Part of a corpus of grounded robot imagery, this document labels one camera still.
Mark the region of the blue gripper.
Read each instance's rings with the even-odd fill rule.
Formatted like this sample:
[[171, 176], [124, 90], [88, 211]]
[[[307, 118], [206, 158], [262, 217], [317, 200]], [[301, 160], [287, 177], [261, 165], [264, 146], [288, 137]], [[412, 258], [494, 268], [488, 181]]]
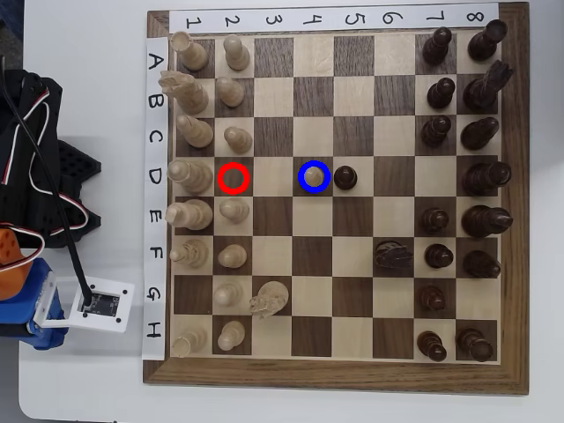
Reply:
[[1, 301], [3, 338], [17, 339], [40, 351], [63, 344], [68, 328], [41, 329], [33, 321], [36, 302], [49, 271], [51, 269], [44, 259], [35, 259], [21, 291], [11, 299]]

